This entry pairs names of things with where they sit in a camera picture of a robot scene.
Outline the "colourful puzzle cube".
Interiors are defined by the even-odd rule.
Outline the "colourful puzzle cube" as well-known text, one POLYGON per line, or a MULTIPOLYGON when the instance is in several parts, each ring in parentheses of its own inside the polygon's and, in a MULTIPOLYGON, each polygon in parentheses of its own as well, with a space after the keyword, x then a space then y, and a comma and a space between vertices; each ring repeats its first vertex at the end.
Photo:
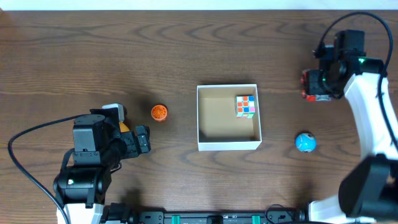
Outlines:
POLYGON ((254 96, 237 96, 235 105, 237 118, 251 119, 254 117, 256 113, 254 96))

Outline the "white cardboard box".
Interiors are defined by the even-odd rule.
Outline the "white cardboard box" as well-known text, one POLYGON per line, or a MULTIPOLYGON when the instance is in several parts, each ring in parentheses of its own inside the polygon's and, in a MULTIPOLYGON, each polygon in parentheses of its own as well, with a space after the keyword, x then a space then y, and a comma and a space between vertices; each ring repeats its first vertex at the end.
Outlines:
POLYGON ((256 84, 198 85, 197 134, 199 151, 255 150, 262 143, 256 84), (236 117, 236 97, 255 98, 253 118, 236 117))

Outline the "blue toy ball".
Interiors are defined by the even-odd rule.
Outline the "blue toy ball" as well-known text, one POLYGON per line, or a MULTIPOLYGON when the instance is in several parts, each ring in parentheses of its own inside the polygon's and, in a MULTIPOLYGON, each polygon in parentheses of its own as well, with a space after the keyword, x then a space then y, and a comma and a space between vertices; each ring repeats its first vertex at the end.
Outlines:
POLYGON ((310 133, 300 133, 295 139, 295 145, 300 152, 312 152, 317 146, 317 140, 310 133))

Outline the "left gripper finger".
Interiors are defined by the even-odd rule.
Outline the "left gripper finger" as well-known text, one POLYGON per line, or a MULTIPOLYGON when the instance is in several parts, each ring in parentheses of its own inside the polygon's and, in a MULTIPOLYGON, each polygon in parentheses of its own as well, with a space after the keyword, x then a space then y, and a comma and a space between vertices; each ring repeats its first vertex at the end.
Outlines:
POLYGON ((149 153, 151 150, 150 141, 147 136, 138 136, 138 145, 140 153, 149 153))
POLYGON ((140 125, 136 126, 136 134, 138 139, 146 139, 150 138, 150 128, 148 126, 140 125))

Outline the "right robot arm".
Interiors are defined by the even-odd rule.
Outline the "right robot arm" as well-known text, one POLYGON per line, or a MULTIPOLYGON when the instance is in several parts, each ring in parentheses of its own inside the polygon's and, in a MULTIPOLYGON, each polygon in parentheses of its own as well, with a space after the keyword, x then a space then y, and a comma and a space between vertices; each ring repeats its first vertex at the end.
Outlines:
POLYGON ((364 32, 343 30, 332 45, 315 53, 319 68, 301 76, 307 101, 345 98, 353 112, 361 161, 332 197, 308 204, 307 220, 323 223, 372 223, 397 219, 397 148, 391 132, 397 117, 382 77, 381 59, 367 57, 364 32))

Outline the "red toy truck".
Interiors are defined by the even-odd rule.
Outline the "red toy truck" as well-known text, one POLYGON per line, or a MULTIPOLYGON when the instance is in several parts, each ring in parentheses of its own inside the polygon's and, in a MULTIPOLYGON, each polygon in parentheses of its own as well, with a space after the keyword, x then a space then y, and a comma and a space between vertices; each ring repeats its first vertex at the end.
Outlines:
MULTIPOLYGON (((303 72, 300 77, 300 82, 303 85, 303 72)), ((315 102, 315 101, 331 101, 330 96, 303 96, 303 90, 302 90, 302 97, 305 98, 309 102, 315 102)))

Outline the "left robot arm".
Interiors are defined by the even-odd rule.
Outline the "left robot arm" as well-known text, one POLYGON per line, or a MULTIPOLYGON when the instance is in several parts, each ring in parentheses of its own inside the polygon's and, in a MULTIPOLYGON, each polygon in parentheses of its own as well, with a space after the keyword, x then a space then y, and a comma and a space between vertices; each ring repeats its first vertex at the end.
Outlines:
POLYGON ((124 124, 123 105, 92 109, 74 120, 74 148, 63 158, 53 188, 60 204, 59 223, 138 223, 139 216, 121 204, 105 204, 112 174, 123 159, 150 152, 150 129, 124 124))

